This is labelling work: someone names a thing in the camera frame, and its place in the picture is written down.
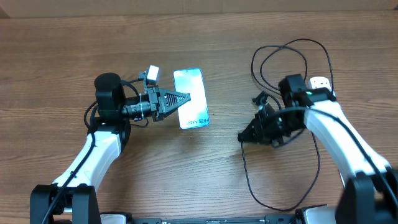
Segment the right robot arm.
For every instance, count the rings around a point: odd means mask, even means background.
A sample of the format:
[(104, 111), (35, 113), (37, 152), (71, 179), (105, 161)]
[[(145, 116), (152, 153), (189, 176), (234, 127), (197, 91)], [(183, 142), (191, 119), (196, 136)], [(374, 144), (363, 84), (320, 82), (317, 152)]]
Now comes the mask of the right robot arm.
[(278, 147), (294, 131), (309, 130), (334, 160), (344, 191), (336, 207), (293, 208), (293, 215), (265, 217), (266, 223), (397, 223), (397, 170), (374, 151), (346, 118), (333, 92), (308, 88), (301, 75), (279, 82), (285, 105), (274, 110), (267, 93), (253, 98), (258, 112), (238, 134), (241, 144)]

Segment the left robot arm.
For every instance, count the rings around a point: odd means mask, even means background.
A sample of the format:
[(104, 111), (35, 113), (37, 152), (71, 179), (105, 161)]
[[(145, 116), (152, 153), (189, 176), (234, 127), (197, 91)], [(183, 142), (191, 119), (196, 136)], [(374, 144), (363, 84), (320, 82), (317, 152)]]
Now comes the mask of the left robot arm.
[(55, 223), (54, 217), (72, 214), (70, 223), (133, 223), (129, 213), (101, 213), (96, 191), (110, 165), (123, 152), (132, 128), (131, 121), (152, 117), (162, 121), (191, 100), (188, 93), (159, 88), (155, 80), (140, 74), (146, 92), (126, 97), (131, 87), (116, 73), (103, 73), (95, 81), (96, 101), (83, 120), (88, 129), (86, 143), (69, 168), (52, 184), (37, 185), (30, 195), (30, 222)]

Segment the blue Galaxy smartphone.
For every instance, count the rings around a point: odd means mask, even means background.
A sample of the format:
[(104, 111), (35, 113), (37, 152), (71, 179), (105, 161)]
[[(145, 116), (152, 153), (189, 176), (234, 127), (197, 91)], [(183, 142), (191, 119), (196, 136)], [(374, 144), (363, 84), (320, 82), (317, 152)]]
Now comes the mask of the blue Galaxy smartphone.
[(173, 76), (175, 91), (190, 95), (190, 100), (178, 108), (180, 128), (192, 129), (209, 126), (210, 116), (202, 70), (200, 68), (175, 70)]

